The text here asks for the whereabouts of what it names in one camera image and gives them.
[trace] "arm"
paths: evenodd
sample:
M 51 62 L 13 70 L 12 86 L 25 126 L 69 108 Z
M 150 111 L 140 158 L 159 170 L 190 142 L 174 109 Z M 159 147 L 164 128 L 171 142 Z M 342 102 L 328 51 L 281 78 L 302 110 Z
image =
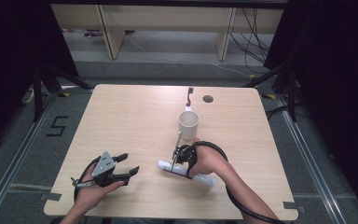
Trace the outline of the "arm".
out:
M 260 215 L 278 219 L 266 203 L 243 182 L 231 164 L 216 150 L 206 146 L 198 146 L 196 150 L 198 161 L 190 170 L 190 176 L 216 173 L 226 183 L 228 189 L 240 204 Z M 242 213 L 242 217 L 246 223 L 264 223 L 244 213 Z
M 91 173 L 94 167 L 95 164 L 88 169 L 82 181 L 92 179 Z M 118 181 L 104 188 L 101 188 L 98 185 L 92 185 L 90 187 L 80 189 L 77 194 L 75 204 L 72 206 L 71 210 L 69 210 L 68 214 L 63 218 L 61 224 L 79 223 L 83 216 L 85 216 L 90 209 L 97 206 L 97 204 L 106 194 L 120 188 L 123 186 L 123 184 L 123 181 Z

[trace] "black cable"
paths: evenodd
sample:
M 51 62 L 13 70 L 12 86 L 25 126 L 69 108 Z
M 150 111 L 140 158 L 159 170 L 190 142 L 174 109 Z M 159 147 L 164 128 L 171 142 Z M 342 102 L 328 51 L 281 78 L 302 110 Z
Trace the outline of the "black cable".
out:
M 246 47 L 244 47 L 232 34 L 230 34 L 232 39 L 234 40 L 234 43 L 245 53 L 250 54 L 253 58 L 255 58 L 256 60 L 258 60 L 259 62 L 263 63 L 264 60 L 259 58 L 256 54 L 254 54 L 253 52 L 251 52 L 250 50 L 248 50 Z
M 249 27 L 251 28 L 252 33 L 254 33 L 254 28 L 252 27 L 251 23 L 249 22 L 249 19 L 248 19 L 247 15 L 246 15 L 246 12 L 245 12 L 244 8 L 242 9 L 242 12 L 243 12 L 243 15 L 245 16 L 246 20 L 248 21 L 248 24 L 249 24 Z M 256 17 L 256 16 L 257 16 L 257 8 L 254 8 L 254 17 Z M 257 36 L 256 36 L 255 38 L 258 40 L 257 42 L 258 42 L 259 44 L 264 45 L 264 47 L 265 47 L 266 49 L 269 49 L 269 46 L 267 46 L 266 44 L 264 44 L 263 41 L 261 41 L 261 40 L 258 38 L 258 34 L 257 34 Z
M 263 58 L 264 58 L 264 56 L 267 57 L 267 54 L 266 54 L 266 52 L 264 51 L 264 48 L 262 47 L 262 45 L 264 45 L 264 47 L 265 47 L 267 50 L 269 50 L 269 47 L 268 47 L 266 44 L 264 44 L 263 41 L 260 40 L 260 38 L 258 38 L 257 23 L 256 23 L 256 19 L 257 19 L 257 8 L 254 8 L 254 25 L 252 25 L 252 24 L 250 23 L 249 18 L 248 18 L 248 16 L 246 15 L 246 12 L 245 12 L 244 9 L 242 9 L 242 12 L 243 12 L 243 15 L 245 16 L 245 19 L 246 19 L 247 22 L 248 22 L 249 27 L 251 28 L 251 36 L 250 36 L 250 38 L 249 38 L 248 43 L 251 42 L 252 35 L 254 35 L 254 36 L 255 36 L 255 39 L 256 39 L 256 41 L 257 41 L 257 43 L 258 43 L 258 46 L 257 46 L 257 47 L 259 48 L 261 55 L 263 56 Z
M 92 162 L 89 163 L 89 165 L 86 167 L 86 169 L 83 171 L 83 174 L 79 178 L 80 182 L 84 178 L 84 176 L 86 175 L 86 173 L 87 173 L 88 169 L 91 167 L 91 165 L 93 165 L 94 163 L 98 162 L 100 160 L 100 158 L 101 158 L 101 156 L 99 156 L 97 159 L 95 159 L 95 160 L 93 160 Z M 76 201 L 78 192 L 79 192 L 79 189 L 75 188 L 75 190 L 74 190 L 74 202 Z
M 275 108 L 273 110 L 266 111 L 267 119 L 271 118 L 271 116 L 274 115 L 276 112 L 287 111 L 287 110 L 288 110 L 288 106 L 283 105 L 283 106 L 277 107 L 277 108 Z
M 246 36 L 244 36 L 243 33 L 241 33 L 241 36 L 242 36 L 242 38 L 244 38 L 244 39 L 246 40 L 246 42 L 250 42 L 250 40 L 249 40 L 248 38 L 246 38 Z M 265 48 L 265 47 L 263 47 L 263 46 L 259 46 L 259 45 L 255 44 L 255 43 L 253 43 L 253 42 L 251 42 L 251 45 L 253 45 L 253 46 L 255 46 L 255 47 L 258 47 L 258 48 L 261 48 L 261 49 L 263 49 L 263 50 L 269 50 L 268 48 Z
M 207 146 L 207 147 L 211 147 L 213 148 L 214 150 L 216 150 L 220 155 L 222 155 L 222 157 L 228 161 L 228 158 L 226 156 L 226 153 L 223 151 L 223 149 L 221 149 L 220 147 L 218 147 L 217 145 L 213 144 L 213 143 L 210 143 L 210 142 L 205 142 L 205 141 L 199 141 L 199 142 L 196 142 L 194 143 L 191 147 L 194 148 L 194 151 L 195 151 L 195 147 L 197 146 Z M 265 217 L 263 215 L 260 215 L 258 213 L 255 213 L 251 210 L 249 210 L 247 207 L 241 205 L 235 198 L 234 196 L 232 195 L 232 193 L 229 191 L 228 187 L 226 186 L 226 191 L 227 191 L 227 194 L 228 194 L 228 198 L 232 201 L 232 203 L 238 208 L 240 209 L 241 212 L 243 212 L 244 214 L 246 214 L 247 216 L 249 217 L 253 217 L 253 218 L 256 218 L 258 220 L 261 220 L 261 221 L 264 221 L 264 222 L 267 222 L 267 223 L 277 223 L 277 224 L 284 224 L 284 222 L 278 220 L 278 219 L 275 219 L 275 218 L 272 218 L 272 217 Z
M 252 68 L 250 68 L 249 65 L 248 65 L 248 63 L 247 63 L 247 61 L 246 61 L 246 55 L 247 55 L 247 53 L 248 53 L 248 54 L 251 54 L 251 56 L 252 56 L 253 58 L 255 58 L 256 60 L 260 61 L 261 63 L 264 63 L 264 61 L 263 61 L 262 59 L 260 59 L 259 57 L 257 57 L 257 55 L 255 55 L 254 53 L 252 53 L 251 51 L 249 51 L 248 49 L 246 49 L 243 45 L 241 45 L 241 44 L 234 38 L 234 36 L 233 36 L 232 34 L 230 34 L 230 35 L 231 35 L 232 39 L 234 40 L 235 44 L 236 44 L 242 51 L 245 52 L 245 66 L 246 66 L 246 68 L 247 68 L 249 71 L 253 72 L 253 73 L 265 74 L 265 73 L 263 73 L 263 72 L 257 72 L 257 71 L 255 71 L 255 70 L 253 70 Z

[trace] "wooden table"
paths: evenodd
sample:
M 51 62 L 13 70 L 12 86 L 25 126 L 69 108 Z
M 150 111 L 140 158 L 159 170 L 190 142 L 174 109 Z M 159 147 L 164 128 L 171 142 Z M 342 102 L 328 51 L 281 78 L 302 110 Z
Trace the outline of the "wooden table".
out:
M 87 213 L 97 217 L 241 219 L 217 175 L 213 188 L 159 170 L 171 161 L 178 136 L 178 116 L 185 110 L 188 87 L 99 85 L 69 147 L 51 190 L 61 199 L 47 201 L 45 213 L 63 216 L 73 205 L 72 181 L 104 151 L 129 153 L 115 174 L 141 166 L 127 187 L 110 193 Z M 205 103 L 203 96 L 213 101 Z M 282 220 L 297 218 L 282 162 L 255 89 L 194 87 L 193 111 L 200 116 L 198 137 L 225 150 L 244 181 Z

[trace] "wrist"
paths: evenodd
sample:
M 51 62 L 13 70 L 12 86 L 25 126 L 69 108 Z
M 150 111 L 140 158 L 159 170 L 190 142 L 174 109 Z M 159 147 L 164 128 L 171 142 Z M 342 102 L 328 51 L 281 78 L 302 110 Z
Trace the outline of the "wrist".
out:
M 74 204 L 72 206 L 71 210 L 69 210 L 68 214 L 63 218 L 63 220 L 60 222 L 61 224 L 76 224 L 81 221 L 83 216 L 85 216 L 87 211 L 85 212 L 81 208 Z
M 89 209 L 87 209 L 84 205 L 75 203 L 70 212 L 74 213 L 74 215 L 85 216 L 88 211 Z

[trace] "gray floor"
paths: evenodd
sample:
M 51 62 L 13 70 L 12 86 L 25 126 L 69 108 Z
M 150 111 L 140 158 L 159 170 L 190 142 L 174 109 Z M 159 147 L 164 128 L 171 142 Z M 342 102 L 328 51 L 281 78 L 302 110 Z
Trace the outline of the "gray floor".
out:
M 181 32 L 134 32 L 128 33 L 115 60 L 108 58 L 101 37 L 86 38 L 84 31 L 64 33 L 76 61 L 80 77 L 90 84 L 151 84 L 151 85 L 200 85 L 236 87 L 249 82 L 249 76 L 266 72 L 261 63 L 245 56 L 230 41 L 227 59 L 217 60 L 213 34 Z M 268 45 L 271 35 L 261 36 Z M 252 48 L 259 54 L 258 48 Z M 72 85 L 61 80 L 62 85 Z M 257 87 L 261 94 L 271 93 L 272 80 Z M 77 125 L 87 106 L 91 93 L 72 91 L 68 97 L 57 97 L 41 124 L 9 192 L 0 206 L 0 223 L 49 223 L 54 217 L 43 212 L 43 195 L 49 193 L 61 168 L 66 150 L 71 144 Z M 262 99 L 266 111 L 278 107 L 274 99 Z M 358 223 L 358 200 L 340 172 L 336 163 L 327 157 L 328 148 L 304 106 L 296 108 L 297 125 L 321 170 L 326 185 L 331 189 L 347 223 Z M 34 107 L 27 104 L 18 109 L 7 127 L 0 134 L 0 179 L 22 140 L 32 126 Z M 55 133 L 50 125 L 57 116 L 60 125 L 66 126 L 60 137 L 48 137 Z M 287 127 L 282 112 L 269 119 L 282 164 L 290 188 L 299 208 L 299 218 L 294 223 L 334 223 L 304 163 L 298 146 Z M 88 223 L 101 223 L 90 217 Z M 116 220 L 115 223 L 128 223 Z

